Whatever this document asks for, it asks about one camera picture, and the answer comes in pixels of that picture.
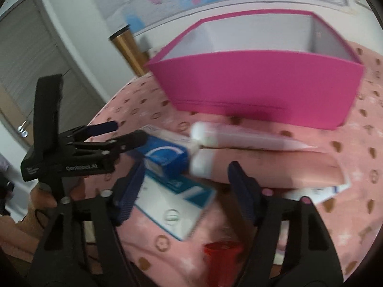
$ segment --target pink tablecloth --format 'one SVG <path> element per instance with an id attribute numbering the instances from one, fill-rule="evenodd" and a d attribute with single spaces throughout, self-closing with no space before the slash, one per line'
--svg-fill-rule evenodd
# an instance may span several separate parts
<path id="1" fill-rule="evenodd" d="M 116 120 L 118 131 L 91 141 L 123 135 L 149 123 L 188 135 L 195 121 L 215 121 L 291 136 L 331 152 L 345 166 L 352 187 L 317 208 L 330 231 L 344 278 L 347 278 L 366 255 L 383 222 L 383 56 L 357 44 L 352 46 L 366 65 L 366 75 L 346 123 L 335 131 L 179 112 L 167 100 L 155 78 L 148 74 L 123 87 L 92 121 Z M 87 197 L 93 197 L 97 189 L 111 187 L 128 172 L 131 164 L 126 155 L 121 155 L 115 173 L 88 178 Z M 190 239 L 180 242 L 133 209 L 131 218 L 118 233 L 129 258 L 160 286 L 203 286 L 202 245 L 240 237 L 231 230 L 228 220 L 221 203 L 215 201 Z"/>

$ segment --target gold tumbler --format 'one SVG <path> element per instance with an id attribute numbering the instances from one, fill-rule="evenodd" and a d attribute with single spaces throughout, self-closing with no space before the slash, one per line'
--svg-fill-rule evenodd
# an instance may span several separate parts
<path id="1" fill-rule="evenodd" d="M 137 76 L 143 76 L 149 72 L 144 66 L 148 59 L 138 48 L 130 32 L 129 25 L 118 30 L 109 39 L 124 56 Z"/>

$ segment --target pink box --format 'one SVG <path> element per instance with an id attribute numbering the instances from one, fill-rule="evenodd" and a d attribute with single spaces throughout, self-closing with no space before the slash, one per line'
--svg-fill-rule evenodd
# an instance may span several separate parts
<path id="1" fill-rule="evenodd" d="M 202 19 L 148 67 L 178 110 L 330 130 L 345 121 L 364 72 L 332 27 L 296 10 Z"/>

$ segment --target black wire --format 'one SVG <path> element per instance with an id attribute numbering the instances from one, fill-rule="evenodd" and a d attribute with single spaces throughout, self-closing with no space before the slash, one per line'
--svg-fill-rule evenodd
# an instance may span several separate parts
<path id="1" fill-rule="evenodd" d="M 44 227 L 43 224 L 41 223 L 40 219 L 38 218 L 37 213 L 41 213 L 41 214 L 43 214 L 43 215 L 44 215 L 45 217 L 47 217 L 48 219 L 49 219 L 50 217 L 49 217 L 43 210 L 41 210 L 41 209 L 35 209 L 35 210 L 34 210 L 34 217 L 36 218 L 37 223 L 38 223 L 43 229 L 45 229 L 45 227 Z"/>

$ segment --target red object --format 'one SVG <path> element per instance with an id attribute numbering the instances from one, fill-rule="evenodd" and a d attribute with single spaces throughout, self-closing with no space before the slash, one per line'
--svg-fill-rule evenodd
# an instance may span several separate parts
<path id="1" fill-rule="evenodd" d="M 207 256 L 209 287 L 230 287 L 238 273 L 237 256 L 243 251 L 239 242 L 221 241 L 204 246 Z"/>

